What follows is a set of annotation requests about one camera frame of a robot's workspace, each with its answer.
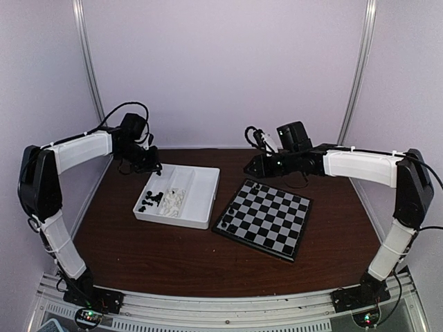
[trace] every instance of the white tray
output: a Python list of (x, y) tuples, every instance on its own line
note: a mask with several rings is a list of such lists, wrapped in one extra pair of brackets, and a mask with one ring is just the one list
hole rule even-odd
[[(220, 169), (209, 167), (193, 167), (162, 164), (161, 175), (152, 174), (141, 192), (133, 212), (137, 219), (165, 223), (206, 230), (209, 227), (210, 215), (213, 210), (215, 194), (219, 183)], [(169, 189), (184, 189), (185, 196), (177, 217), (160, 215), (161, 207)], [(155, 196), (163, 193), (163, 198), (157, 206), (143, 205), (142, 201), (148, 191)]]

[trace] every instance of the black cable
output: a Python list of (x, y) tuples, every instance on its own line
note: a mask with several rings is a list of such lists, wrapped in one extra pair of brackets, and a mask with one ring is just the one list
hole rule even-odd
[(426, 226), (419, 229), (419, 232), (422, 230), (443, 230), (443, 226)]
[(60, 286), (60, 283), (63, 281), (63, 278), (60, 278), (57, 282), (57, 284), (55, 285), (55, 288), (57, 289), (57, 291), (61, 292), (61, 293), (66, 293), (67, 290), (62, 290), (60, 288), (58, 288)]
[(249, 143), (250, 146), (256, 148), (257, 150), (260, 150), (261, 152), (265, 153), (265, 154), (277, 154), (277, 151), (272, 150), (272, 148), (266, 143), (264, 142), (264, 144), (271, 150), (271, 151), (267, 151), (266, 149), (264, 149), (263, 147), (258, 146), (256, 143), (254, 143), (250, 138), (249, 138), (249, 132), (251, 130), (254, 131), (258, 131), (259, 129), (255, 128), (254, 126), (249, 126), (244, 130), (244, 137), (246, 139), (246, 141)]
[(145, 135), (144, 139), (142, 139), (139, 142), (136, 142), (137, 144), (144, 143), (147, 140), (147, 138), (148, 138), (148, 136), (150, 134), (149, 125), (148, 125), (148, 120), (149, 120), (150, 112), (147, 109), (147, 107), (144, 104), (142, 104), (141, 102), (123, 102), (122, 104), (118, 105), (116, 108), (114, 108), (112, 111), (110, 111), (109, 114), (107, 114), (105, 116), (105, 118), (102, 120), (102, 122), (96, 128), (93, 129), (94, 130), (93, 132), (99, 130), (115, 112), (117, 112), (119, 109), (121, 109), (122, 107), (127, 106), (127, 105), (138, 105), (138, 106), (141, 106), (141, 107), (143, 107), (143, 109), (146, 112), (145, 124), (147, 125), (147, 132), (146, 132), (146, 135)]
[(75, 291), (83, 297), (83, 300), (87, 303), (88, 306), (91, 305), (92, 299), (86, 295), (84, 292), (82, 292), (72, 281), (71, 279), (66, 275), (66, 273), (62, 270), (61, 266), (59, 265), (58, 275), (62, 277), (64, 282), (66, 283), (66, 287), (69, 286), (74, 288)]
[(308, 177), (306, 176), (306, 174), (302, 174), (302, 175), (303, 175), (303, 179), (305, 180), (305, 184), (304, 184), (304, 185), (301, 185), (300, 187), (294, 187), (294, 186), (288, 184), (288, 183), (284, 180), (284, 177), (283, 177), (283, 176), (282, 176), (282, 180), (283, 180), (283, 183), (284, 183), (287, 187), (289, 187), (289, 188), (291, 188), (291, 189), (304, 189), (304, 188), (306, 188), (306, 187), (309, 185), (309, 179), (308, 179)]
[(399, 284), (399, 289), (400, 289), (400, 291), (399, 291), (399, 298), (395, 302), (394, 308), (392, 308), (392, 310), (385, 317), (385, 319), (382, 320), (381, 322), (377, 322), (377, 324), (375, 325), (376, 327), (381, 326), (382, 324), (384, 324), (389, 319), (389, 317), (392, 316), (392, 314), (395, 312), (395, 309), (397, 309), (397, 307), (399, 306), (399, 303), (400, 303), (400, 300), (401, 300), (401, 295), (403, 293), (403, 288), (401, 287), (400, 279), (398, 278), (397, 273), (395, 272), (395, 269), (396, 269), (396, 267), (398, 265), (399, 265), (398, 263), (395, 264), (394, 269), (392, 270), (392, 273), (393, 273), (395, 279), (397, 280), (397, 283)]
[(120, 160), (120, 164), (118, 164), (118, 166), (117, 166), (118, 173), (120, 173), (122, 175), (130, 175), (130, 174), (132, 174), (132, 168), (129, 169), (129, 172), (122, 171), (122, 165), (123, 165), (123, 159)]
[(40, 231), (38, 229), (37, 221), (34, 218), (28, 218), (28, 225), (29, 225), (30, 229), (33, 230), (34, 233), (37, 233), (37, 234), (40, 233)]

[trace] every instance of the chess square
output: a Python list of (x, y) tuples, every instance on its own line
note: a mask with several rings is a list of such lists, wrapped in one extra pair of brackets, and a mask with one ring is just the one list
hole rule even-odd
[(260, 206), (262, 206), (262, 205), (257, 202), (253, 202), (251, 205), (251, 207), (256, 210), (260, 209)]
[(288, 221), (288, 220), (285, 220), (285, 221), (283, 221), (283, 227), (284, 228), (288, 228), (288, 229), (291, 229), (291, 225), (292, 225), (292, 222), (290, 222), (290, 221)]
[(284, 223), (284, 219), (281, 219), (281, 218), (278, 218), (278, 217), (276, 217), (275, 219), (274, 219), (274, 225), (279, 225), (279, 226), (281, 226), (281, 225), (283, 225), (283, 223)]
[(299, 217), (299, 218), (304, 218), (305, 215), (306, 215), (306, 212), (300, 211), (300, 210), (298, 210), (297, 213), (296, 213), (296, 216)]
[(240, 228), (243, 228), (244, 230), (248, 230), (248, 229), (249, 229), (249, 226), (251, 226), (251, 224), (248, 223), (247, 221), (242, 221), (242, 222), (240, 223)]
[(254, 202), (256, 202), (258, 204), (262, 204), (263, 201), (264, 201), (264, 199), (262, 197), (259, 197), (259, 196), (255, 197), (255, 199), (254, 199)]
[(252, 232), (254, 234), (257, 234), (259, 229), (259, 225), (252, 224), (251, 226), (249, 226), (249, 232)]
[(283, 248), (284, 248), (284, 244), (283, 243), (281, 243), (281, 242), (274, 242), (274, 245), (272, 246), (272, 248), (275, 250), (275, 251), (283, 251)]
[(270, 223), (273, 223), (273, 221), (275, 220), (275, 216), (273, 216), (272, 214), (267, 214), (265, 216), (264, 220), (269, 221)]
[(272, 226), (272, 223), (270, 223), (269, 221), (263, 221), (262, 223), (262, 228), (266, 229), (266, 230), (270, 230)]
[(266, 240), (266, 237), (257, 234), (255, 236), (254, 243), (256, 243), (256, 244), (263, 244), (265, 240)]
[(250, 214), (251, 216), (255, 216), (257, 214), (258, 210), (256, 209), (249, 209), (248, 214)]
[(253, 225), (261, 226), (263, 224), (263, 219), (255, 217), (254, 220), (252, 220)]
[(268, 193), (270, 193), (272, 196), (275, 196), (277, 194), (277, 189), (270, 187)]
[(276, 216), (278, 218), (284, 219), (286, 217), (286, 213), (284, 213), (283, 211), (278, 211)]
[(269, 206), (262, 205), (258, 210), (263, 213), (267, 213), (269, 211)]
[(238, 219), (244, 219), (244, 217), (246, 217), (246, 213), (244, 213), (244, 212), (242, 212), (242, 211), (238, 211), (238, 212), (235, 214), (235, 218), (238, 218)]
[(270, 207), (272, 204), (272, 201), (270, 201), (269, 199), (265, 199), (262, 203), (263, 206), (267, 206)]
[(249, 207), (246, 206), (246, 205), (242, 205), (242, 206), (240, 206), (240, 208), (238, 209), (238, 211), (243, 212), (243, 213), (245, 213), (245, 214), (248, 214)]
[(256, 234), (254, 232), (247, 231), (244, 238), (249, 241), (254, 241)]
[(275, 239), (277, 242), (280, 242), (280, 243), (285, 243), (286, 242), (286, 237), (283, 235), (283, 234), (279, 234), (278, 236), (277, 236), (277, 239)]
[(258, 194), (257, 194), (257, 197), (260, 197), (260, 198), (264, 199), (264, 197), (266, 197), (266, 192), (259, 191)]
[(235, 235), (238, 237), (244, 237), (248, 231), (244, 230), (243, 228), (238, 228), (237, 232), (235, 232)]
[(286, 205), (281, 205), (279, 210), (280, 210), (281, 212), (288, 212), (289, 207), (287, 207)]
[(275, 241), (271, 240), (271, 239), (266, 239), (263, 242), (263, 246), (267, 247), (267, 248), (272, 248), (274, 245)]
[(261, 235), (263, 237), (266, 237), (269, 233), (269, 230), (267, 230), (266, 228), (260, 228), (257, 232), (258, 235)]
[(275, 209), (274, 207), (271, 207), (268, 211), (268, 214), (270, 214), (271, 216), (276, 216), (278, 213), (278, 209)]
[(272, 226), (271, 226), (271, 230), (273, 231), (273, 232), (276, 232), (276, 233), (279, 233), (279, 231), (280, 231), (280, 226), (279, 225), (276, 225), (276, 224), (273, 224)]
[(271, 240), (277, 239), (278, 233), (273, 232), (272, 230), (269, 231), (267, 238)]
[(285, 228), (285, 227), (280, 228), (281, 235), (287, 236), (289, 234), (289, 232), (291, 232), (291, 230), (289, 228)]
[(250, 199), (245, 199), (244, 202), (243, 202), (243, 205), (245, 205), (245, 206), (251, 206), (252, 203), (253, 203), (253, 202), (252, 202)]
[(276, 202), (278, 205), (281, 205), (283, 202), (283, 199), (281, 197), (275, 197), (274, 202)]
[(291, 201), (289, 199), (283, 199), (282, 200), (282, 205), (284, 206), (290, 206), (291, 205)]
[(266, 217), (266, 213), (264, 213), (263, 211), (258, 211), (255, 216), (257, 218), (264, 219)]

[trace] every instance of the chessboard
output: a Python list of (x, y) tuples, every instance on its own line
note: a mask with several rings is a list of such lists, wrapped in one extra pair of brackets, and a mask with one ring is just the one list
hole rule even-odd
[(246, 179), (213, 232), (294, 261), (312, 200)]

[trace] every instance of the cable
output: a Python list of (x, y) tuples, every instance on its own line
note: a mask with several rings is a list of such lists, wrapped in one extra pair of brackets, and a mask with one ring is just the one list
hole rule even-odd
[(294, 186), (292, 186), (292, 185), (289, 185), (285, 180), (284, 180), (284, 177), (282, 176), (282, 180), (283, 180), (283, 183), (287, 186), (287, 187), (289, 187), (289, 188), (291, 188), (291, 189), (304, 189), (304, 188), (306, 188), (308, 185), (309, 185), (309, 179), (308, 179), (308, 177), (306, 176), (306, 174), (302, 174), (303, 175), (303, 179), (305, 180), (305, 184), (304, 185), (301, 185), (300, 187), (294, 187)]
[(277, 154), (277, 152), (273, 151), (272, 148), (266, 144), (266, 142), (264, 143), (267, 147), (269, 147), (269, 149), (271, 151), (268, 151), (266, 149), (264, 149), (263, 147), (258, 146), (256, 143), (254, 143), (250, 138), (249, 138), (249, 132), (251, 130), (254, 131), (259, 131), (259, 129), (255, 128), (254, 126), (249, 126), (244, 130), (244, 137), (246, 139), (246, 141), (249, 143), (250, 146), (256, 148), (257, 150), (260, 150), (261, 152), (265, 153), (265, 154)]
[(400, 291), (399, 291), (399, 298), (395, 302), (394, 308), (392, 308), (392, 310), (385, 317), (385, 319), (382, 320), (381, 322), (377, 322), (377, 324), (375, 324), (375, 328), (377, 328), (378, 326), (381, 326), (382, 324), (384, 324), (389, 319), (389, 317), (392, 316), (392, 314), (395, 312), (395, 309), (397, 309), (397, 307), (399, 306), (399, 303), (400, 303), (400, 300), (401, 300), (401, 295), (403, 293), (403, 288), (401, 287), (400, 279), (398, 278), (397, 273), (395, 272), (395, 269), (397, 268), (398, 265), (399, 265), (398, 263), (395, 264), (395, 266), (394, 266), (394, 268), (392, 270), (392, 273), (393, 273), (395, 279), (397, 280), (397, 283), (399, 284), (399, 289), (400, 289)]
[(150, 128), (149, 128), (149, 124), (148, 124), (150, 112), (147, 109), (147, 107), (144, 104), (142, 104), (141, 102), (123, 102), (122, 104), (118, 105), (116, 108), (114, 108), (112, 111), (110, 111), (108, 115), (105, 116), (105, 118), (102, 120), (102, 122), (96, 128), (93, 129), (94, 130), (93, 132), (99, 130), (115, 112), (117, 112), (119, 109), (121, 109), (122, 107), (127, 106), (127, 105), (142, 106), (146, 112), (145, 124), (147, 125), (147, 132), (146, 132), (144, 139), (142, 139), (139, 142), (136, 142), (137, 144), (144, 143), (147, 140), (148, 136), (150, 135)]
[(29, 225), (30, 229), (33, 230), (34, 233), (37, 233), (37, 234), (40, 233), (40, 229), (38, 227), (37, 221), (34, 218), (28, 218), (28, 225)]
[(57, 291), (61, 292), (61, 293), (66, 293), (67, 290), (62, 290), (60, 288), (58, 288), (60, 286), (60, 283), (63, 281), (63, 278), (60, 278), (57, 282), (57, 284), (55, 285), (55, 288), (57, 289)]
[(426, 226), (419, 229), (419, 232), (422, 230), (443, 230), (443, 226)]

